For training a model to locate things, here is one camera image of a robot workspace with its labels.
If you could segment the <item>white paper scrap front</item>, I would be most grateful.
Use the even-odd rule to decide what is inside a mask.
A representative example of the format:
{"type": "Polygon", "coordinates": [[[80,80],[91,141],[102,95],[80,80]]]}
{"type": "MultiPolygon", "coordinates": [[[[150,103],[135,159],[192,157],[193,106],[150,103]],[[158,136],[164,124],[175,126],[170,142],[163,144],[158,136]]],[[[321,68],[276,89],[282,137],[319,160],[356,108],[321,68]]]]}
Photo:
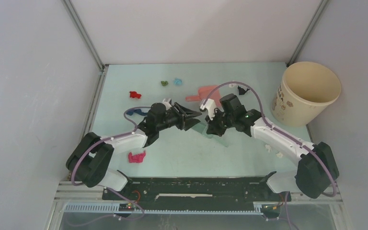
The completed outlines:
{"type": "Polygon", "coordinates": [[[272,147],[270,146],[270,145],[268,145],[268,144],[265,144],[265,149],[266,149],[266,151],[268,152],[268,153],[271,153],[272,152],[272,147]]]}

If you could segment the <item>left aluminium frame post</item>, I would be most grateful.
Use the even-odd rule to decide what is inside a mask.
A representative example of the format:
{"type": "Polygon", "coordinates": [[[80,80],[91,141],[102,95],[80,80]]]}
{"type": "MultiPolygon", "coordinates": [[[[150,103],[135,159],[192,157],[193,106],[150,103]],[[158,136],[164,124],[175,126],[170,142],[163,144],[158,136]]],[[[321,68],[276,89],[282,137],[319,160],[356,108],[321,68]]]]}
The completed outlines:
{"type": "Polygon", "coordinates": [[[99,57],[99,54],[96,50],[96,48],[94,47],[94,44],[85,28],[85,26],[83,25],[83,22],[80,18],[80,16],[78,15],[78,12],[74,6],[74,4],[72,3],[72,1],[70,0],[62,0],[61,1],[66,9],[66,11],[68,12],[72,22],[74,23],[78,33],[80,34],[83,42],[85,43],[87,49],[89,50],[91,56],[93,57],[97,67],[99,68],[100,71],[104,70],[105,64],[102,62],[101,58],[99,57]]]}

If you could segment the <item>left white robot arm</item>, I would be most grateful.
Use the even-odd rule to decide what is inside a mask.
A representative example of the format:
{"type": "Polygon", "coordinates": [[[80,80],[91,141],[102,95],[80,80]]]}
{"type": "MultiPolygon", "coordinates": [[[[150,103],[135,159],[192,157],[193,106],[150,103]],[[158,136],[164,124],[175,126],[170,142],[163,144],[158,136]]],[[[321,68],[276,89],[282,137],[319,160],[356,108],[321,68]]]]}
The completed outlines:
{"type": "Polygon", "coordinates": [[[102,186],[112,189],[120,199],[132,195],[130,179],[120,170],[109,168],[110,161],[117,154],[142,149],[153,144],[161,131],[177,127],[187,131],[200,123],[201,112],[185,108],[170,101],[154,103],[147,108],[147,114],[132,131],[110,137],[87,133],[66,162],[74,186],[88,188],[102,186]]]}

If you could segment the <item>long dark blue paper scrap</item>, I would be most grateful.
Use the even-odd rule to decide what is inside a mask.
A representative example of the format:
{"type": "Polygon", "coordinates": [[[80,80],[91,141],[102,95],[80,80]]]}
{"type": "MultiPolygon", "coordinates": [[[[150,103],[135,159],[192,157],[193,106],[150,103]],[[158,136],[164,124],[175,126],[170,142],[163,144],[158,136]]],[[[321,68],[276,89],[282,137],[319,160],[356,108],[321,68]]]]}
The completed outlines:
{"type": "Polygon", "coordinates": [[[140,116],[147,116],[147,112],[142,111],[142,109],[137,108],[137,109],[130,109],[126,112],[126,115],[132,116],[134,114],[140,115],[140,116]]]}

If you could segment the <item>right aluminium frame post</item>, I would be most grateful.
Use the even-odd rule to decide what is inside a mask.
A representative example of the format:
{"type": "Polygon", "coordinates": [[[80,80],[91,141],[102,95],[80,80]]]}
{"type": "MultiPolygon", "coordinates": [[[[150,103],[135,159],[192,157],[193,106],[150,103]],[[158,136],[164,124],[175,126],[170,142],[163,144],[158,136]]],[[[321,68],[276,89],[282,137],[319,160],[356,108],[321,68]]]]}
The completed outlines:
{"type": "Polygon", "coordinates": [[[299,58],[301,52],[303,51],[305,44],[307,43],[310,35],[312,34],[312,32],[314,31],[316,25],[318,24],[318,22],[320,21],[322,15],[324,14],[324,12],[326,11],[326,8],[328,7],[329,3],[331,1],[330,0],[321,0],[320,4],[318,5],[316,11],[314,12],[314,15],[312,16],[307,28],[305,29],[301,39],[298,42],[298,45],[296,46],[294,52],[292,53],[288,63],[286,64],[286,66],[290,66],[292,64],[294,64],[297,59],[299,58]]]}

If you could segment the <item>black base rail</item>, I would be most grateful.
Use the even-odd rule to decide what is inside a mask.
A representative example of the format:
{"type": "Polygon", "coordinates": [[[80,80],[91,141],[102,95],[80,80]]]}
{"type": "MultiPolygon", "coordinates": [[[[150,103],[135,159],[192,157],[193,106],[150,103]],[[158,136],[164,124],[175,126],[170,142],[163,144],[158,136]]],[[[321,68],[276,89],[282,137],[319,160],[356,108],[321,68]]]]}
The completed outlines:
{"type": "Polygon", "coordinates": [[[291,201],[273,192],[265,177],[132,177],[121,196],[145,211],[254,211],[255,203],[291,201]]]}

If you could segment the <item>aluminium frame post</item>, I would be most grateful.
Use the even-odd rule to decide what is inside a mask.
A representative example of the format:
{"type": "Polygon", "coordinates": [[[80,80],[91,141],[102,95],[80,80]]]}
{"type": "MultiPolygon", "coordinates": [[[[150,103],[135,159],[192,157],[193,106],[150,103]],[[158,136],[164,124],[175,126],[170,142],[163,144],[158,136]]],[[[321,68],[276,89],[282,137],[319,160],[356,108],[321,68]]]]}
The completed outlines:
{"type": "Polygon", "coordinates": [[[89,50],[91,56],[93,57],[97,67],[99,68],[100,71],[104,70],[105,64],[102,62],[101,58],[99,57],[99,54],[96,50],[96,48],[94,47],[94,44],[85,28],[85,26],[83,25],[83,22],[80,18],[80,16],[78,15],[78,12],[74,6],[74,4],[72,3],[72,1],[70,0],[62,0],[61,1],[66,9],[66,11],[68,12],[72,22],[74,23],[78,33],[80,34],[83,42],[85,43],[87,49],[89,50]]]}
{"type": "Polygon", "coordinates": [[[292,64],[294,64],[297,59],[299,58],[301,52],[303,51],[305,44],[307,43],[310,35],[312,34],[312,32],[314,31],[316,25],[318,24],[318,22],[320,21],[322,15],[324,14],[324,12],[326,11],[326,8],[328,7],[329,3],[331,1],[330,0],[321,0],[320,4],[318,5],[316,11],[314,12],[314,15],[312,16],[307,28],[305,29],[301,39],[298,42],[298,45],[296,46],[294,52],[292,53],[288,63],[286,64],[286,66],[290,66],[292,64]]]}

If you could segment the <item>red paper scrap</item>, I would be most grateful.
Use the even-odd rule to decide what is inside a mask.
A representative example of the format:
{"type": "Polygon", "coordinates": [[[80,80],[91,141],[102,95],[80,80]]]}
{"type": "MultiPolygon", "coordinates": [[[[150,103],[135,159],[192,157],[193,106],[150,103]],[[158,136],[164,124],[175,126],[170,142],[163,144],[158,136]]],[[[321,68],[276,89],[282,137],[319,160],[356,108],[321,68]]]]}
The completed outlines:
{"type": "Polygon", "coordinates": [[[129,97],[133,99],[140,99],[142,95],[140,93],[137,93],[136,91],[130,91],[129,97]]]}

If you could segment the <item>beige paper bucket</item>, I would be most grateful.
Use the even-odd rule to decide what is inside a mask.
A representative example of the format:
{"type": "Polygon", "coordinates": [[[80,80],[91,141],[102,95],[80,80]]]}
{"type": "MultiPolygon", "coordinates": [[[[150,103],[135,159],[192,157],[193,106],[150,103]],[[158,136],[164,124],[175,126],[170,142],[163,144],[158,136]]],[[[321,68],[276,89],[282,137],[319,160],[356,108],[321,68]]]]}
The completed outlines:
{"type": "Polygon", "coordinates": [[[334,103],[342,91],[337,75],[315,62],[296,62],[283,73],[271,112],[280,123],[305,126],[334,103]]]}

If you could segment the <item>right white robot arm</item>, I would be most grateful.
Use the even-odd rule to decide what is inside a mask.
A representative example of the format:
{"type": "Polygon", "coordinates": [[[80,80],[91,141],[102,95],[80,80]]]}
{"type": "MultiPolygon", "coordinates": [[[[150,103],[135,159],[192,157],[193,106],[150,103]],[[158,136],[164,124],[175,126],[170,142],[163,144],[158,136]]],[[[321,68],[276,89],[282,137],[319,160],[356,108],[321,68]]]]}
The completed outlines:
{"type": "Polygon", "coordinates": [[[340,173],[331,147],[304,141],[276,127],[258,110],[246,110],[239,98],[228,94],[220,99],[219,109],[213,99],[203,99],[201,111],[206,111],[207,134],[223,136],[229,128],[261,140],[289,159],[296,168],[289,172],[270,173],[260,186],[260,196],[274,199],[278,193],[300,190],[310,198],[318,198],[326,188],[336,184],[340,173]]]}

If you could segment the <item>green plastic brush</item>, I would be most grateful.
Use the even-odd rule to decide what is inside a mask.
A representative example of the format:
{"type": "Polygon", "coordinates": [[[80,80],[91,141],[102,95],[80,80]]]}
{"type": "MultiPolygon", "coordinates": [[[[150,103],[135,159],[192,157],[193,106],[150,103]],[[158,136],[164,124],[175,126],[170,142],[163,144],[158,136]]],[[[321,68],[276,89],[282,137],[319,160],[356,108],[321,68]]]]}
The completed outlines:
{"type": "Polygon", "coordinates": [[[208,139],[212,139],[216,141],[217,143],[219,143],[220,145],[226,148],[229,146],[228,142],[225,141],[222,137],[212,135],[212,134],[207,134],[207,125],[205,123],[198,123],[195,126],[193,126],[191,129],[208,139]]]}

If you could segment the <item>pink plastic dustpan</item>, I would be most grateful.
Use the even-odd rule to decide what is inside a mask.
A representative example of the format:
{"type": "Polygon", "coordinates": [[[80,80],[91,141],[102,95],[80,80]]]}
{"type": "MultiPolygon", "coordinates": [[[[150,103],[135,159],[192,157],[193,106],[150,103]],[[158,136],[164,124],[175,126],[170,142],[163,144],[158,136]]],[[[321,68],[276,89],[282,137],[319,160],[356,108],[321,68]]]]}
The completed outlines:
{"type": "MultiPolygon", "coordinates": [[[[200,102],[203,99],[205,99],[213,89],[215,89],[217,85],[209,85],[209,86],[202,86],[198,89],[198,93],[196,95],[190,95],[185,98],[187,102],[200,102]]],[[[219,90],[216,90],[212,93],[210,96],[210,99],[214,100],[217,107],[221,107],[220,103],[221,95],[219,93],[219,90]]]]}

